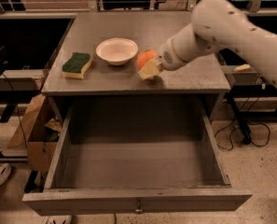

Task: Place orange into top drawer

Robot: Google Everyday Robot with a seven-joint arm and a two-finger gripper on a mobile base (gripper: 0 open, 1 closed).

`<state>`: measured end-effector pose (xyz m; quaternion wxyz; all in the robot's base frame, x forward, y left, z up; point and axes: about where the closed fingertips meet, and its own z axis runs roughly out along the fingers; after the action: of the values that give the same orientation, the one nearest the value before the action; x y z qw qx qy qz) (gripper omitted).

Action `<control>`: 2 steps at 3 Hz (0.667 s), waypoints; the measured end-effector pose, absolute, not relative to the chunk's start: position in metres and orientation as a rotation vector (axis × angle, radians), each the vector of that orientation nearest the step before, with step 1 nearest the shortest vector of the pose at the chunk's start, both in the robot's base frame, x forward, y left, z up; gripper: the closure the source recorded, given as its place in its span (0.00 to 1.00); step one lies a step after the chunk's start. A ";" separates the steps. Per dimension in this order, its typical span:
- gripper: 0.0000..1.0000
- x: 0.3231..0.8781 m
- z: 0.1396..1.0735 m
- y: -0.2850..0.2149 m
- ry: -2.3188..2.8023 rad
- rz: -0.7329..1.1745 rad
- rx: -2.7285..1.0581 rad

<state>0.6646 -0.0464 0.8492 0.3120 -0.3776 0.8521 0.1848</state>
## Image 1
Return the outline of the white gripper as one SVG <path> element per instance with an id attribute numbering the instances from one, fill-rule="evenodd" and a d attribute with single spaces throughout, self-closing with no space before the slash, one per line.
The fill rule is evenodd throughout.
<path id="1" fill-rule="evenodd" d="M 187 43 L 182 38 L 172 36 L 159 47 L 159 60 L 149 60 L 138 72 L 142 80 L 150 79 L 162 71 L 174 71 L 187 64 L 185 52 Z"/>

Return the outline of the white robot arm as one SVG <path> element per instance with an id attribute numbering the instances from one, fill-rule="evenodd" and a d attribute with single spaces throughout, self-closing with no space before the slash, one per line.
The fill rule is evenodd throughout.
<path id="1" fill-rule="evenodd" d="M 157 57 L 143 63 L 139 76 L 174 71 L 221 49 L 236 53 L 277 89 L 277 34 L 251 23 L 227 0 L 201 0 L 190 24 L 167 39 Z"/>

